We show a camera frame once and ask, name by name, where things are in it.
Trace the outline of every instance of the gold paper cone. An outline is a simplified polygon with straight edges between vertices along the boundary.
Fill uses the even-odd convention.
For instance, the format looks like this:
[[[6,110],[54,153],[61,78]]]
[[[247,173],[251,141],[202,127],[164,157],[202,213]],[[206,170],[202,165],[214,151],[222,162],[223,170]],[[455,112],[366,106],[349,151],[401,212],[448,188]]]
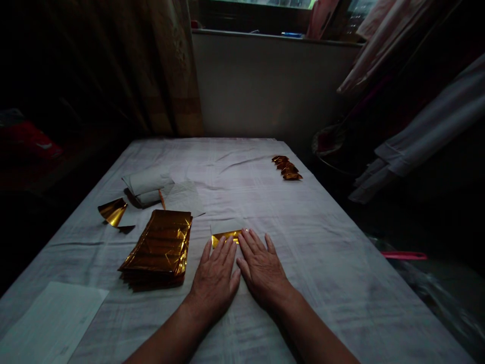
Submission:
[[[118,226],[128,204],[122,198],[98,206],[101,216],[113,227],[125,230],[131,226]]]

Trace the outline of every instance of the right hand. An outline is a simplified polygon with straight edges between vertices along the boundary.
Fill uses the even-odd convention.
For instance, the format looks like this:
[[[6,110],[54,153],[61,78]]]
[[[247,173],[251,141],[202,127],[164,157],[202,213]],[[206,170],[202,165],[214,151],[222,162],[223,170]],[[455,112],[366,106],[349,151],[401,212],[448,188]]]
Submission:
[[[244,259],[236,261],[250,292],[264,308],[275,308],[295,289],[286,278],[271,238],[268,234],[264,237],[268,249],[253,230],[243,229],[238,238]]]

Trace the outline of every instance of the white wall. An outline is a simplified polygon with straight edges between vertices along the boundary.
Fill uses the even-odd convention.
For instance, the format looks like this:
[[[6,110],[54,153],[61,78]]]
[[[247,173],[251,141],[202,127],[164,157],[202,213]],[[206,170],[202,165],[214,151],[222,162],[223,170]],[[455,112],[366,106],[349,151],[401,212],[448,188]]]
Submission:
[[[271,137],[302,160],[313,134],[335,120],[335,90],[359,51],[352,45],[263,35],[194,33],[208,137]]]

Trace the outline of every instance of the bed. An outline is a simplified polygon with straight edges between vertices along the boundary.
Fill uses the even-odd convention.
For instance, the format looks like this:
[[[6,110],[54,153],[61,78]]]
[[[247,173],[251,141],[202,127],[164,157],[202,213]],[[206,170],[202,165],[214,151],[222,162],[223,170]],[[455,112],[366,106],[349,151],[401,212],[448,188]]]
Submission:
[[[286,155],[303,180],[283,181],[271,162]],[[133,293],[117,268],[151,212],[125,235],[102,224],[97,206],[123,195],[121,177],[153,165],[196,183],[206,213],[193,219],[185,283]],[[50,281],[109,290],[71,363],[121,362],[190,290],[214,221],[243,218],[268,232],[291,283],[362,363],[472,362],[311,172],[273,139],[134,141],[0,300],[0,338]],[[271,318],[241,280],[232,306],[194,362],[292,362]]]

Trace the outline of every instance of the folded gold paper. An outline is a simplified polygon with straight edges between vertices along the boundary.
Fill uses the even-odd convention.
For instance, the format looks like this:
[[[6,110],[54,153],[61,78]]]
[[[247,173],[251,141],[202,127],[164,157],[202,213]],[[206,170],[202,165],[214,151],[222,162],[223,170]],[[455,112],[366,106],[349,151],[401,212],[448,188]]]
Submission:
[[[155,210],[138,243],[118,269],[134,291],[183,284],[192,216]]]
[[[289,162],[289,159],[284,157],[284,158],[278,158],[274,161],[274,164],[278,165],[280,163],[285,163],[285,162]]]
[[[98,211],[101,216],[113,227],[120,230],[129,230],[134,227],[132,226],[119,226],[121,218],[125,213],[128,204],[122,198],[108,202],[107,204],[98,206]]]
[[[219,240],[223,236],[225,236],[226,239],[229,239],[229,237],[232,236],[234,238],[234,241],[236,242],[236,244],[239,244],[239,238],[238,238],[239,234],[241,234],[241,230],[234,230],[234,231],[231,231],[231,232],[214,234],[212,236],[212,248],[215,249],[217,247],[217,245],[219,244]]]
[[[288,159],[288,157],[285,157],[285,156],[276,156],[276,157],[271,158],[271,160],[272,160],[273,162],[275,162],[275,163],[276,163],[277,161],[281,161],[281,160],[284,160],[284,159]]]
[[[283,175],[283,179],[286,180],[296,180],[296,179],[303,179],[298,173],[287,173]]]
[[[287,165],[285,168],[281,170],[281,174],[287,174],[287,173],[298,173],[298,169],[293,165],[293,163],[290,163]]]

